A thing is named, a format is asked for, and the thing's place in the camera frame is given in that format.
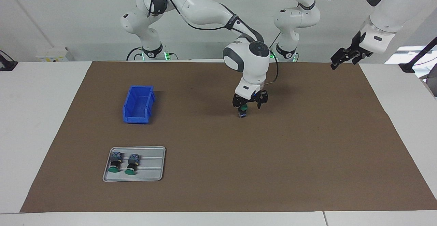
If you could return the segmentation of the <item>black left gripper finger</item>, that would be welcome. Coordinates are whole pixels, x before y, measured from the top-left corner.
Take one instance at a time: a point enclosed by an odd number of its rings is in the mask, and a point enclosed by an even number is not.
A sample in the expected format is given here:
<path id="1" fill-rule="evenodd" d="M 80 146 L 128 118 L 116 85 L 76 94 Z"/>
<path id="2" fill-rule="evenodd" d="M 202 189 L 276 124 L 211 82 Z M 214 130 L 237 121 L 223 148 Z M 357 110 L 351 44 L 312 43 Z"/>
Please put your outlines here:
<path id="1" fill-rule="evenodd" d="M 354 65 L 357 64 L 355 58 L 357 57 L 357 50 L 353 50 L 353 49 L 345 49 L 345 48 L 340 48 L 331 58 L 331 69 L 335 70 L 338 68 L 338 66 L 340 66 L 340 64 L 347 62 L 347 61 L 352 61 L 352 63 Z"/>
<path id="2" fill-rule="evenodd" d="M 352 53 L 352 63 L 356 65 L 359 63 L 360 60 L 365 59 L 366 57 L 370 57 L 373 55 L 373 52 L 361 52 L 361 51 L 354 51 Z"/>

